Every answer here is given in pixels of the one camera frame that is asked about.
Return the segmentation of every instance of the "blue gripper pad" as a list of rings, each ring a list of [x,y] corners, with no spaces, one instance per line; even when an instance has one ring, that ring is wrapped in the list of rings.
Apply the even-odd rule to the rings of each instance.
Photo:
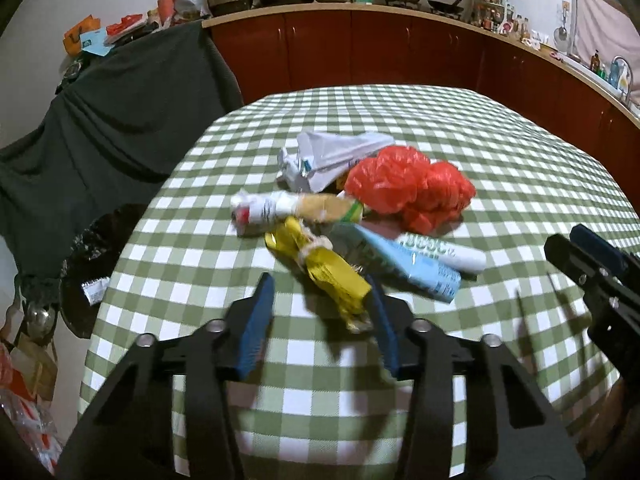
[[[400,368],[398,337],[386,312],[384,304],[386,295],[371,276],[366,276],[366,280],[371,285],[371,291],[364,298],[364,306],[371,318],[382,362],[389,373],[397,379]]]
[[[231,379],[244,380],[255,367],[255,360],[266,336],[271,317],[275,285],[273,277],[264,273],[250,298],[234,301],[225,316],[228,337],[219,350],[220,365]]]
[[[571,229],[569,240],[614,276],[620,277],[626,272],[625,254],[584,225],[578,224]]]

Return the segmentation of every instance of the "kitchen cabinet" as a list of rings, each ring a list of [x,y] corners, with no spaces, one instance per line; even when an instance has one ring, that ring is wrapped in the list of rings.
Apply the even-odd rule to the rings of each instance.
[[[310,10],[285,15],[292,90],[351,84],[351,13]]]
[[[600,129],[611,104],[590,86],[562,72],[553,116],[553,134],[597,158]]]
[[[411,17],[351,12],[351,83],[407,83]]]
[[[211,37],[235,74],[245,104],[291,90],[285,33],[282,14],[211,28]]]
[[[597,147],[597,158],[615,179],[640,214],[640,129],[622,112],[610,107],[603,117]]]
[[[475,90],[484,36],[449,23],[412,18],[407,81]]]
[[[478,91],[553,132],[561,72],[535,54],[487,38]]]

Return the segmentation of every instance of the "faucet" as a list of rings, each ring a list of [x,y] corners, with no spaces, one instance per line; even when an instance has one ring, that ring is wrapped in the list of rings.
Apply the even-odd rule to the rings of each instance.
[[[621,59],[622,61],[624,61],[626,63],[626,66],[629,69],[629,86],[626,92],[626,98],[623,101],[624,105],[626,106],[626,108],[628,108],[629,110],[631,110],[630,106],[631,106],[631,89],[634,86],[634,72],[633,70],[631,70],[631,63],[629,63],[624,57],[622,56],[616,56],[615,58],[613,58],[611,60],[611,65],[613,65],[617,60]]]

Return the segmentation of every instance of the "white tube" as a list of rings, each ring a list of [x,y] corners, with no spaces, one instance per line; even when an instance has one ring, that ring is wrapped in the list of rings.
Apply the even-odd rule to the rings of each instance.
[[[478,249],[413,233],[402,233],[396,242],[460,272],[479,274],[486,269],[486,254]]]

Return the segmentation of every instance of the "table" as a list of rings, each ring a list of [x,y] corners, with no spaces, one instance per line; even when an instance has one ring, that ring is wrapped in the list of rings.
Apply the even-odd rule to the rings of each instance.
[[[331,301],[298,280],[262,238],[238,238],[229,199],[276,189],[276,154],[313,127],[378,131],[457,165],[478,195],[445,238],[488,254],[477,281],[440,303],[403,291],[447,333],[500,335],[536,374],[568,425],[583,428],[618,374],[586,335],[580,290],[545,261],[543,244],[579,222],[620,248],[640,249],[636,213],[581,150],[475,92],[360,86],[268,96],[217,120],[187,153],[137,225],[100,307],[86,357],[83,412],[137,334],[188,335],[274,275],[264,361],[229,384],[238,443],[252,478],[387,479],[401,445],[411,383],[382,369],[375,344],[350,335]],[[175,453],[185,470],[184,381],[176,381]],[[463,470],[465,387],[454,378],[452,474]]]

